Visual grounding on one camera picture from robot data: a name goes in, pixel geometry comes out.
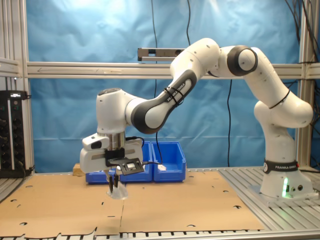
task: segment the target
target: brown cardboard surface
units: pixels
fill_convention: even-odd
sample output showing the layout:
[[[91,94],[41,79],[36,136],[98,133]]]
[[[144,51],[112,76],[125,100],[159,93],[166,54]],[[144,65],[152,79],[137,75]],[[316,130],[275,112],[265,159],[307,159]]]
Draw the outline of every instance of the brown cardboard surface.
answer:
[[[123,233],[264,228],[218,172],[189,172],[184,183],[130,184],[127,189]]]
[[[107,190],[86,185],[84,176],[35,175],[0,204],[0,236],[119,234],[124,201]]]

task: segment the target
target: blue curtain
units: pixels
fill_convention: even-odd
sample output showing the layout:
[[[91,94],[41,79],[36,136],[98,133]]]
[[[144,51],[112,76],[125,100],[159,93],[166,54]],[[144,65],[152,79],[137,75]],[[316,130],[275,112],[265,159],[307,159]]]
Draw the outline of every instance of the blue curtain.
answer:
[[[150,0],[27,0],[29,60],[44,62],[136,63],[138,48],[154,48]],[[154,0],[159,48],[186,48],[187,0]],[[273,64],[297,63],[299,45],[285,1],[190,0],[191,43],[212,38],[221,47],[260,48]],[[31,79],[36,170],[68,172],[79,162],[81,140],[96,132],[96,95],[118,87],[153,98],[153,79]],[[171,80],[158,80],[160,93]],[[179,141],[189,168],[227,165],[229,80],[200,80],[172,112],[158,137]],[[297,85],[291,89],[295,92]],[[243,80],[230,96],[231,166],[261,166],[262,128],[257,102]],[[142,136],[128,127],[127,136]]]

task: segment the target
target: blue bin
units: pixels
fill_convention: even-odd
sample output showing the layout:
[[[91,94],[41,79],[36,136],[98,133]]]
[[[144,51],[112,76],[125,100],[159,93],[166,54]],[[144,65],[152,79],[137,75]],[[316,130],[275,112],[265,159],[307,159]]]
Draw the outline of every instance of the blue bin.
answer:
[[[186,157],[180,143],[159,142],[159,147],[162,155],[165,171],[158,169],[158,165],[153,167],[153,180],[155,182],[182,182],[186,179]],[[156,142],[151,143],[152,157],[154,162],[161,162],[159,150]]]
[[[149,141],[144,142],[142,147],[142,154],[143,154],[143,161],[144,162],[152,162],[152,150],[151,150],[151,143]],[[144,167],[144,172],[139,172],[130,175],[120,175],[120,181],[123,183],[145,183],[151,182],[153,180],[153,171],[154,171],[154,164],[148,164]]]
[[[116,171],[114,169],[109,170],[110,176],[114,176]],[[104,171],[95,171],[85,174],[85,181],[88,184],[108,184],[107,176]]]

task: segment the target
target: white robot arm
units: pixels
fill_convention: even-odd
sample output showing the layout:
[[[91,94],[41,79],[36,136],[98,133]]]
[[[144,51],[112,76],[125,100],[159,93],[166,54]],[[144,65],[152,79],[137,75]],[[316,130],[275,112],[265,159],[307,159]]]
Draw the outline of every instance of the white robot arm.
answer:
[[[171,84],[154,99],[136,97],[119,88],[98,94],[97,133],[82,141],[80,167],[84,172],[107,171],[116,166],[124,175],[143,172],[142,142],[132,138],[126,140],[125,128],[132,125],[144,134],[156,133],[172,110],[209,73],[215,77],[243,76],[259,100],[254,114],[265,135],[265,173],[269,179],[267,183],[263,181],[261,191],[270,197],[280,197],[284,179],[290,174],[294,174],[290,178],[302,179],[304,190],[286,191],[286,194],[301,195],[312,191],[309,179],[298,171],[294,141],[287,128],[307,126],[312,120],[313,109],[290,92],[259,49],[242,45],[220,48],[212,39],[204,38],[174,59],[170,73]],[[276,190],[270,183],[278,184]]]

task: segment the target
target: black cable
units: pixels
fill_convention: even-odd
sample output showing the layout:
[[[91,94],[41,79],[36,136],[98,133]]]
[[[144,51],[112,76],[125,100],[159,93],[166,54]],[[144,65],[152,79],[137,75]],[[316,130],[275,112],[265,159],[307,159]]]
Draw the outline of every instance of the black cable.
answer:
[[[319,106],[317,104],[317,101],[314,102],[314,105],[315,105],[315,112],[320,115],[320,110],[319,110]]]
[[[293,84],[297,83],[297,82],[298,82],[298,80],[295,80],[295,81],[288,81],[288,82],[285,82],[285,83],[283,83],[283,84],[284,84],[284,85],[289,84],[289,86],[287,86],[287,88],[290,89],[290,87],[291,87]]]
[[[307,30],[308,30],[308,33],[309,33],[309,37],[310,37],[310,41],[311,41],[311,45],[312,45],[314,58],[315,58],[315,60],[317,62],[319,62],[318,56],[317,56],[317,53],[316,53],[316,50],[315,50],[315,45],[314,45],[314,40],[316,39],[316,37],[313,34],[313,31],[312,31],[312,29],[310,27],[309,17],[308,17],[308,13],[307,13],[307,9],[306,9],[306,5],[305,5],[305,1],[304,0],[302,0],[302,9],[303,9],[303,12],[304,12],[305,23],[306,23],[306,27],[307,27]]]
[[[300,29],[300,17],[299,14],[297,13],[297,0],[292,0],[292,9],[293,9],[293,13],[294,13],[294,17],[296,19],[297,25],[298,25],[298,29]]]
[[[320,94],[320,88],[317,86],[317,82],[314,81],[314,90],[316,91],[316,93],[319,95]]]
[[[316,166],[312,166],[312,168],[318,167],[320,168],[320,163],[317,161],[317,159],[315,157],[313,157],[312,155],[310,155],[310,157],[315,161]]]
[[[160,151],[160,146],[159,146],[159,142],[158,142],[158,132],[156,132],[155,134],[155,141],[156,141],[156,146],[158,147],[158,151],[159,151],[159,155],[160,155],[160,159],[161,159],[161,165],[164,163],[163,162],[163,159],[162,159],[162,154],[161,154],[161,151]]]
[[[126,141],[136,140],[136,139],[141,139],[142,140],[142,146],[141,147],[143,147],[145,145],[145,139],[143,137],[140,137],[140,136],[127,136],[125,138]]]
[[[280,103],[282,103],[282,102],[288,97],[289,93],[290,93],[290,90],[288,91],[288,93],[287,93],[277,104],[269,107],[269,109],[273,109],[273,108],[275,108],[276,106],[278,106]]]
[[[231,88],[232,88],[232,79],[230,79],[230,88],[229,88],[229,94],[228,94],[228,99],[226,101],[226,104],[228,106],[228,112],[229,112],[229,133],[228,133],[228,167],[230,167],[230,132],[231,132],[231,112],[230,112],[230,106],[229,106],[229,99],[230,99],[230,94],[231,94]]]
[[[175,91],[177,91],[180,95],[181,95],[181,98],[182,98],[182,101],[180,103],[178,103],[179,101],[176,100],[175,96],[173,96],[173,94],[171,92],[168,91],[168,89],[173,89]],[[183,98],[184,95],[182,94],[182,92],[180,92],[178,89],[172,87],[172,86],[167,86],[164,88],[164,90],[169,94],[169,96],[174,100],[175,104],[180,106],[184,101],[185,99]]]
[[[155,27],[155,15],[154,15],[154,1],[151,0],[151,10],[152,10],[152,24],[153,24],[153,33],[154,33],[154,39],[155,39],[155,48],[158,48],[158,41],[157,41],[157,34],[156,34],[156,27]],[[157,94],[157,79],[155,79],[155,87],[154,87],[154,97],[156,97]]]
[[[301,62],[298,62],[298,64],[316,64],[317,61],[301,61]]]
[[[155,161],[143,161],[142,165],[148,165],[148,164],[156,164],[156,165],[162,165],[164,163],[163,159],[162,159],[162,154],[160,151],[160,146],[159,146],[159,142],[158,142],[158,132],[155,133],[155,141],[156,141],[156,146],[158,148],[159,151],[159,155],[160,155],[160,162],[155,162]]]
[[[300,172],[320,174],[320,171],[311,171],[311,170],[300,170]]]
[[[320,132],[316,129],[316,126],[315,126],[315,125],[312,125],[311,123],[310,123],[310,125],[312,126],[312,129],[315,130],[316,133],[320,135]]]
[[[211,71],[208,71],[208,74],[209,74],[210,76],[212,76],[212,77],[219,78],[218,76],[213,75],[213,74],[211,73]]]
[[[22,180],[19,182],[19,184],[17,186],[15,186],[15,188],[5,197],[3,198],[2,200],[0,200],[0,204],[6,200],[8,197],[10,197],[18,188],[20,188],[20,186],[22,185],[22,183],[25,181],[26,179],[26,170],[24,168],[24,165],[22,162],[18,162],[17,166],[19,166],[19,168],[21,168],[23,170],[23,178]]]
[[[189,18],[188,18],[188,25],[186,27],[186,37],[188,38],[188,43],[189,43],[189,46],[190,46],[191,44],[190,44],[190,38],[189,38],[189,25],[190,25],[191,9],[190,9],[189,0],[187,0],[187,2],[188,2],[188,7],[189,7]]]
[[[300,36],[299,36],[299,27],[298,27],[298,24],[297,24],[297,20],[296,20],[296,16],[293,12],[293,10],[291,9],[291,6],[290,4],[288,3],[287,0],[285,0],[286,4],[288,5],[289,9],[290,9],[290,12],[292,13],[292,16],[293,16],[293,19],[294,19],[294,25],[295,25],[295,34],[296,34],[296,39],[298,40],[298,43],[300,43]]]
[[[312,31],[312,35],[313,35],[313,39],[315,41],[315,44],[316,44],[316,48],[318,49],[319,53],[320,53],[320,49],[319,49],[319,45],[318,45],[318,41],[316,39],[316,36],[314,34],[314,11],[313,11],[313,6],[312,6],[312,3],[310,0],[309,1],[309,4],[310,4],[310,8],[311,8],[311,19],[312,19],[312,27],[311,27],[311,31]]]
[[[313,114],[313,117],[312,117],[312,121],[311,121],[311,126],[313,127],[314,125],[316,125],[316,123],[318,122],[320,116],[318,114],[318,112],[316,111],[316,109],[313,109],[313,111],[315,112],[315,114]]]
[[[299,8],[299,24],[301,24],[301,2],[298,0],[298,8]]]

